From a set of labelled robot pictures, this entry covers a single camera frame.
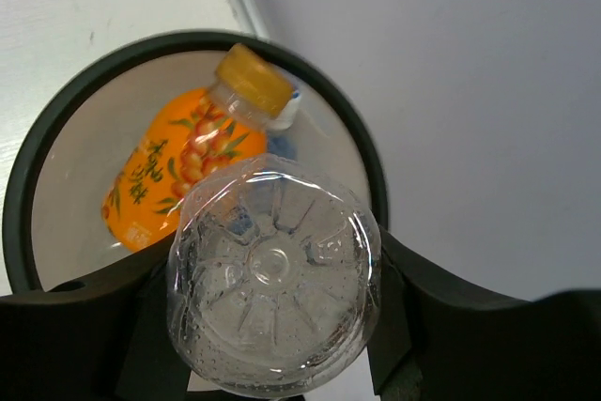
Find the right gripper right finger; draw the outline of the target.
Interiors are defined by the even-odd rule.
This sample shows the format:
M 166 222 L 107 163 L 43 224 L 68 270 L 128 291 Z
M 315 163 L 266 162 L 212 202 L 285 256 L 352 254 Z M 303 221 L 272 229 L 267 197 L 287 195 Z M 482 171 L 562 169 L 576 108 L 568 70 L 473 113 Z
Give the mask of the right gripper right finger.
M 368 344 L 383 400 L 596 400 L 600 293 L 536 301 L 467 282 L 383 232 L 381 310 Z

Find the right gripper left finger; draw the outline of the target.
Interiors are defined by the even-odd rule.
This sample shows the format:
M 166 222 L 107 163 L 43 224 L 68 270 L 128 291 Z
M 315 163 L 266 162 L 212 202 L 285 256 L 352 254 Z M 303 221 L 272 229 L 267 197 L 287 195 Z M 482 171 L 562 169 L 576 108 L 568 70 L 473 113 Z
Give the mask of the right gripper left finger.
M 4 400 L 183 400 L 167 331 L 166 238 L 50 291 L 1 300 Z

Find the clear bottle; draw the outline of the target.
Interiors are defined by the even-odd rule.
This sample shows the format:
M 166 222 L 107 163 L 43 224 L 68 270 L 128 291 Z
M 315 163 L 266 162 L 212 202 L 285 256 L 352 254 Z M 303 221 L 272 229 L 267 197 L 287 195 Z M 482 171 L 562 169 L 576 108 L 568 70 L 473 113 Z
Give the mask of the clear bottle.
M 362 353 L 381 237 L 337 180 L 262 154 L 200 181 L 168 257 L 171 342 L 200 378 L 253 398 L 310 392 Z

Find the orange juice bottle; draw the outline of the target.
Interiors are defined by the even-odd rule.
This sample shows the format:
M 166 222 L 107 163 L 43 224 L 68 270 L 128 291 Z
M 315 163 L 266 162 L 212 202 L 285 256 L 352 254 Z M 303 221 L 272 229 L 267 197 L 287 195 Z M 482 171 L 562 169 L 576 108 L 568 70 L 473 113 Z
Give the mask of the orange juice bottle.
M 292 80 L 242 44 L 216 65 L 208 85 L 170 100 L 146 129 L 105 196 L 101 216 L 138 252 L 173 233 L 181 203 L 212 173 L 268 150 L 290 127 Z

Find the blue label plastic bottle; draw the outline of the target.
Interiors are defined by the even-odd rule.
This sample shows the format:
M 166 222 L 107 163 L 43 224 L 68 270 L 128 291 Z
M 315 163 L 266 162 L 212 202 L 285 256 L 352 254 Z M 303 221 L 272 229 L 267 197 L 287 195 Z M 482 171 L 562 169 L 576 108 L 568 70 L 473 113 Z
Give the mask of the blue label plastic bottle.
M 293 85 L 293 88 L 291 99 L 284 110 L 270 122 L 267 131 L 267 152 L 295 161 L 298 151 L 291 130 L 301 105 L 301 91 L 297 85 Z

